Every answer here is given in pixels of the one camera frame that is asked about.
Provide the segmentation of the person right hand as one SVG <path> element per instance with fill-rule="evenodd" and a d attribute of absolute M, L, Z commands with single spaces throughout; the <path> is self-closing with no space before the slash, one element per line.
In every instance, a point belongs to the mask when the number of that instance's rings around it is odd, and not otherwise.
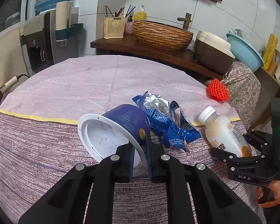
<path fill-rule="evenodd" d="M 257 187 L 257 203 L 264 208 L 280 204 L 280 181 L 273 180 L 268 186 Z"/>

